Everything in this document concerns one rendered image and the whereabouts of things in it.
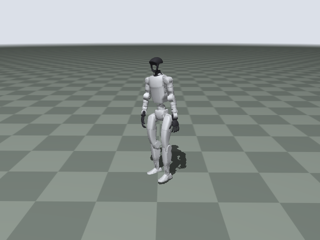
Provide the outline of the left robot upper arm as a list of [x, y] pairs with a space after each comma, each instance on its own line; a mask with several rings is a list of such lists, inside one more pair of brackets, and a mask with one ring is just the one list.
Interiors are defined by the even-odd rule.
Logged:
[[166, 84], [167, 91], [169, 93], [169, 96], [167, 96], [167, 100], [169, 102], [173, 102], [173, 95], [174, 95], [173, 78], [170, 76], [164, 76], [163, 82]]

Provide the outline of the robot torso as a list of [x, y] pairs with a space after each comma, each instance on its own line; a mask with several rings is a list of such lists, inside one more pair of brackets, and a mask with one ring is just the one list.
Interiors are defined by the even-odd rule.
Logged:
[[169, 110], [165, 107], [163, 103], [168, 102], [168, 90], [167, 85], [164, 83], [163, 73], [158, 73], [159, 76], [154, 76], [155, 74], [152, 73], [152, 75], [149, 77], [149, 88], [151, 97], [154, 103], [156, 104], [157, 109], [155, 110], [155, 118], [157, 120], [163, 121], [166, 113], [169, 114]]

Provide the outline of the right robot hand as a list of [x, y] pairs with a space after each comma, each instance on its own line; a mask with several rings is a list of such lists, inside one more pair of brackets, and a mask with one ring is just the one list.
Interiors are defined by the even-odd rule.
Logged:
[[141, 114], [141, 122], [142, 122], [142, 126], [144, 128], [146, 128], [146, 126], [144, 126], [145, 122], [144, 122], [144, 117], [146, 116], [146, 111], [143, 111], [142, 114]]

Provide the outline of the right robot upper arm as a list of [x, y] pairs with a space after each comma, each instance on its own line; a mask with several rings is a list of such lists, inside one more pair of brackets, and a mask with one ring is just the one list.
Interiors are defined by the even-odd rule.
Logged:
[[143, 95], [143, 98], [146, 100], [149, 100], [151, 98], [151, 91], [150, 91], [150, 86], [149, 86], [149, 77], [145, 78], [145, 94]]

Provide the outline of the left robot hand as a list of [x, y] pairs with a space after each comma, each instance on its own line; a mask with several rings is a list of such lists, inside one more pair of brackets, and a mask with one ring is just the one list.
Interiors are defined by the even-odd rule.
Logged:
[[169, 129], [172, 127], [171, 132], [174, 131], [174, 133], [175, 133], [175, 132], [179, 131], [179, 122], [177, 121], [178, 118], [174, 118], [173, 114], [171, 115], [171, 117], [172, 117], [173, 121], [172, 121], [172, 124], [170, 125]]

